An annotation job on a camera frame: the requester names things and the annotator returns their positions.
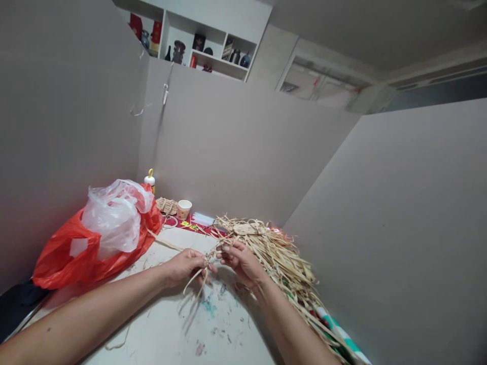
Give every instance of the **straw bundle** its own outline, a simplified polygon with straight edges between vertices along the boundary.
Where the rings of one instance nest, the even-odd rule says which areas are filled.
[[[288,300],[296,311],[330,348],[335,357],[344,364],[363,364],[357,357],[352,357],[353,351],[349,349],[340,335],[331,332],[316,317],[310,314],[309,311],[313,308],[313,305],[323,308],[324,306],[313,286],[316,279],[311,272],[311,265],[299,257],[291,237],[287,237],[279,230],[269,227],[269,223],[264,225],[263,222],[257,220],[248,220],[246,222],[239,219],[229,219],[226,215],[222,218],[217,217],[214,220],[213,227],[217,235],[212,234],[212,236],[217,239],[218,243],[206,254],[205,259],[207,263],[217,253],[216,247],[218,245],[223,243],[233,245],[234,239],[243,242],[255,254],[267,274],[279,286],[281,291],[287,294]],[[228,235],[223,236],[218,227],[224,228]]]

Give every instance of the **paper cup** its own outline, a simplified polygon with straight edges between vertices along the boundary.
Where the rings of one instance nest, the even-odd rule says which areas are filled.
[[[178,202],[178,213],[176,213],[176,218],[180,221],[185,221],[192,206],[193,204],[191,204],[189,200],[180,200]]]

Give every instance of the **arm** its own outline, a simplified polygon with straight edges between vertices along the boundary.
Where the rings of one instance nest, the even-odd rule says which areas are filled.
[[[255,294],[286,365],[339,365],[243,243],[220,248],[217,258]]]
[[[203,255],[185,249],[167,263],[90,291],[1,345],[0,363],[74,364],[148,301],[200,267],[204,267]]]

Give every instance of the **white bottle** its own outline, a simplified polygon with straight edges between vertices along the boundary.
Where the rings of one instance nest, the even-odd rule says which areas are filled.
[[[144,177],[144,183],[152,186],[152,194],[156,195],[156,187],[155,187],[156,179],[152,176],[153,173],[154,173],[154,170],[150,169],[149,175]]]

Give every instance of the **hand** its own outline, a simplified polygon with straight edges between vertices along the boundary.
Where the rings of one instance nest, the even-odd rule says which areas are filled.
[[[264,268],[242,242],[235,239],[233,246],[222,245],[217,247],[218,251],[224,251],[217,254],[223,265],[231,267],[239,280],[250,290],[260,285],[267,277]]]
[[[182,252],[174,256],[168,262],[162,264],[166,271],[166,284],[169,287],[177,286],[182,280],[193,277],[196,272],[205,267],[204,255],[198,251],[191,250],[190,248],[184,249]],[[209,264],[208,268],[212,272],[216,272],[217,269]],[[206,269],[197,277],[200,285],[203,285],[203,275]]]

